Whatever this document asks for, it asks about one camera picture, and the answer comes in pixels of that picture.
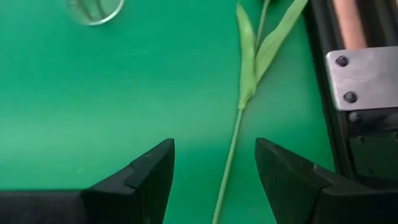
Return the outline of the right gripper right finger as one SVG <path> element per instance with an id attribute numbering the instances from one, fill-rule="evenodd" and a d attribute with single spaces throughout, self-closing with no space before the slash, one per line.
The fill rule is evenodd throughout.
<path id="1" fill-rule="evenodd" d="M 398 181 L 349 179 L 268 139 L 255 160 L 277 224 L 398 224 Z"/>

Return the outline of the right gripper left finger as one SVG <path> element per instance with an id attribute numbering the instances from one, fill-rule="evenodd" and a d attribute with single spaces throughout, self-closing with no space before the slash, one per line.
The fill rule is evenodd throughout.
<path id="1" fill-rule="evenodd" d="M 174 167 L 168 138 L 86 189 L 0 190 L 0 224 L 163 224 Z"/>

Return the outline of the smooth clear glass carafe vase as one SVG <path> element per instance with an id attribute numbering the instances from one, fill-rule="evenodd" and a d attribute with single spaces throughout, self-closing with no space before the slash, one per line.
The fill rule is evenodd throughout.
<path id="1" fill-rule="evenodd" d="M 72 19 L 85 26 L 98 26 L 114 19 L 126 0 L 65 0 Z"/>

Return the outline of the green table mat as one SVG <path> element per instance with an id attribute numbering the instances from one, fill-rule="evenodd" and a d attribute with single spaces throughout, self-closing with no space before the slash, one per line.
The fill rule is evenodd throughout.
<path id="1" fill-rule="evenodd" d="M 111 9 L 119 0 L 103 1 Z M 0 0 L 0 224 L 124 223 L 85 189 L 164 139 L 164 224 L 211 224 L 238 113 L 236 9 L 263 0 L 124 0 L 80 24 L 74 0 Z"/>

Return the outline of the silver metal mounting plate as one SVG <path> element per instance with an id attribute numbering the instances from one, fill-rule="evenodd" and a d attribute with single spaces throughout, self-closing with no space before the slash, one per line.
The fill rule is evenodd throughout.
<path id="1" fill-rule="evenodd" d="M 325 66 L 338 111 L 398 108 L 398 46 L 334 50 Z"/>

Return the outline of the black aluminium table frame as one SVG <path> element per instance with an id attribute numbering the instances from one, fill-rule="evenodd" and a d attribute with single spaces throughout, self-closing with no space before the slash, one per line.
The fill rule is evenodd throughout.
<path id="1" fill-rule="evenodd" d="M 398 46 L 398 0 L 308 0 L 304 13 L 335 171 L 398 181 L 398 108 L 338 111 L 325 66 L 334 50 Z"/>

